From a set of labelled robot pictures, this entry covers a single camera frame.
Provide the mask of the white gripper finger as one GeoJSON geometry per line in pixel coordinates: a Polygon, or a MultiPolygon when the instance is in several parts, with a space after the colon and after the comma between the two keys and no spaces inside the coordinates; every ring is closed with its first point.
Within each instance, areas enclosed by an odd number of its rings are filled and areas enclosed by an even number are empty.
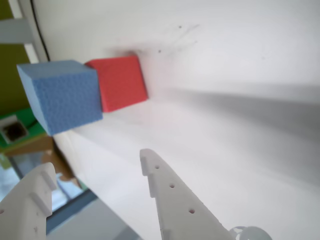
{"type": "Polygon", "coordinates": [[[176,172],[153,150],[140,150],[143,176],[155,199],[164,240],[231,240],[233,237],[176,172]]]}
{"type": "Polygon", "coordinates": [[[50,162],[31,170],[0,202],[2,240],[45,240],[47,218],[53,214],[56,171],[50,162]]]}

